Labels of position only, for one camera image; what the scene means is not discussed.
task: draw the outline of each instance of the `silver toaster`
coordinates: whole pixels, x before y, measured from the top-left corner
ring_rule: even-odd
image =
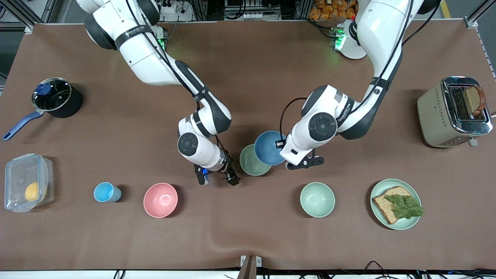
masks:
[[[480,86],[471,77],[450,76],[419,98],[417,109],[427,144],[449,148],[468,141],[477,146],[475,139],[493,129],[487,106],[477,116],[467,109],[463,91],[472,85]]]

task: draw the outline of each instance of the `bread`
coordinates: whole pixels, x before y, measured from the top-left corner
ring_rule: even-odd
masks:
[[[346,10],[348,2],[345,0],[332,0],[332,8],[340,11]]]
[[[325,5],[323,8],[322,8],[322,12],[323,13],[332,13],[334,9],[332,8],[331,5]]]
[[[321,20],[329,19],[329,14],[328,13],[325,13],[325,12],[321,12],[320,13],[320,19]]]
[[[313,8],[310,10],[309,19],[318,20],[319,17],[320,17],[319,9]]]
[[[357,14],[355,14],[355,10],[353,10],[353,8],[346,9],[346,18],[347,19],[350,19],[354,16],[357,16]]]
[[[338,10],[334,9],[334,10],[332,10],[329,17],[337,17],[337,16],[338,16]]]
[[[398,218],[394,216],[394,213],[392,211],[393,209],[393,203],[386,200],[384,196],[386,195],[400,195],[400,196],[411,196],[410,192],[408,192],[405,188],[401,186],[396,186],[391,189],[388,189],[384,194],[377,196],[373,198],[373,201],[375,205],[379,208],[379,210],[382,212],[382,215],[386,218],[387,222],[390,224],[394,224],[398,221]]]
[[[486,107],[486,95],[480,86],[470,86],[463,91],[463,100],[468,113],[479,115]]]
[[[314,0],[315,6],[322,9],[325,6],[325,0]]]

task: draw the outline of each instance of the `table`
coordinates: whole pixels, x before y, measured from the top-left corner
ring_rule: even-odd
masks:
[[[414,22],[411,33],[420,26]],[[284,106],[329,83],[360,100],[372,77],[365,58],[351,61],[306,22],[178,24],[169,54],[184,60],[233,114],[220,135],[234,158],[256,137],[276,130]],[[81,25],[36,25],[25,35],[0,99],[0,131],[33,107],[30,94],[52,76],[84,95],[68,119],[44,116],[0,143],[0,165],[25,153],[54,163],[55,201],[29,213],[0,210],[0,269],[211,269],[239,266],[255,254],[272,269],[494,268],[496,262],[496,133],[479,146],[450,150],[422,143],[416,101],[442,78],[474,77],[496,107],[495,80],[475,30],[462,21],[433,21],[404,48],[403,63],[369,133],[336,137],[318,154],[320,167],[272,167],[241,183],[220,174],[197,184],[177,152],[177,123],[195,104],[180,86],[141,83],[120,54],[95,45]],[[284,119],[288,132],[302,104]],[[385,178],[409,182],[426,214],[405,231],[389,230],[370,209],[372,186]],[[99,204],[94,187],[110,181],[122,200]],[[329,185],[334,211],[310,218],[299,192],[312,181]],[[154,219],[146,190],[173,184],[181,197],[171,217]]]

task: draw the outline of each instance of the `toaster lever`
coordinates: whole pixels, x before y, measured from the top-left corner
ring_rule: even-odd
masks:
[[[476,139],[469,139],[469,140],[468,140],[468,144],[469,144],[471,147],[476,147],[476,146],[477,146],[477,140],[476,140]]]

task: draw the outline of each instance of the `lemon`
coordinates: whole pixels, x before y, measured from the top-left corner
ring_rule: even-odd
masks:
[[[40,188],[38,187],[38,182],[29,184],[24,195],[29,202],[34,202],[35,200],[37,200],[40,197]]]

